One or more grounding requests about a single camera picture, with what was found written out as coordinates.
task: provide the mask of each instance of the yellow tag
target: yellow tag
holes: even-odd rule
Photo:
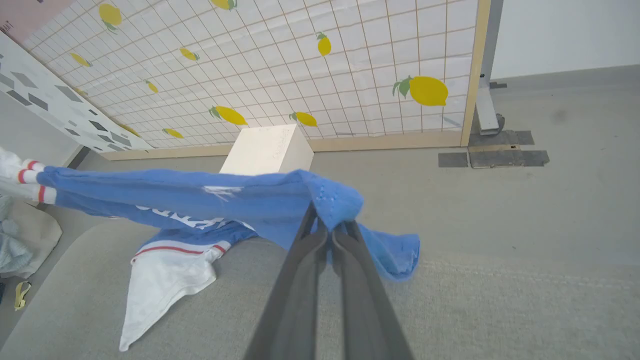
[[[29,285],[24,291],[22,290],[23,284]],[[31,283],[28,281],[22,281],[20,284],[18,284],[18,286],[15,287],[15,303],[13,304],[13,308],[15,311],[22,309],[27,303],[24,300],[24,296],[26,295],[27,291],[29,291],[29,289],[31,289]]]

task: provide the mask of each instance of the grid pattern backdrop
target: grid pattern backdrop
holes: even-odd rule
[[[232,143],[243,127],[293,123],[311,139],[461,131],[477,3],[79,0],[21,45],[154,147]],[[331,45],[324,56],[318,33]],[[446,106],[393,94],[408,76],[443,82]]]

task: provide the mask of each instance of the foam block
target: foam block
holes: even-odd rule
[[[297,125],[243,129],[221,174],[261,175],[309,170],[314,152]]]

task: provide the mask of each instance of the metal stand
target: metal stand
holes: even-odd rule
[[[495,135],[500,133],[504,126],[504,117],[495,112],[490,92],[491,69],[493,67],[493,57],[495,56],[495,46],[498,41],[502,3],[503,0],[492,0],[489,9],[489,23],[486,30],[486,42],[484,43],[484,55],[480,73],[481,79],[476,100],[476,115],[480,127],[480,135]]]

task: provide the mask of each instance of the gray carpet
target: gray carpet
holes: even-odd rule
[[[63,255],[2,359],[241,359],[285,252],[240,243],[218,280],[118,352],[131,254],[154,229],[110,220]],[[635,359],[638,273],[625,266],[514,262],[423,249],[409,282],[386,282],[416,359]],[[339,282],[321,276],[317,358],[342,356]]]

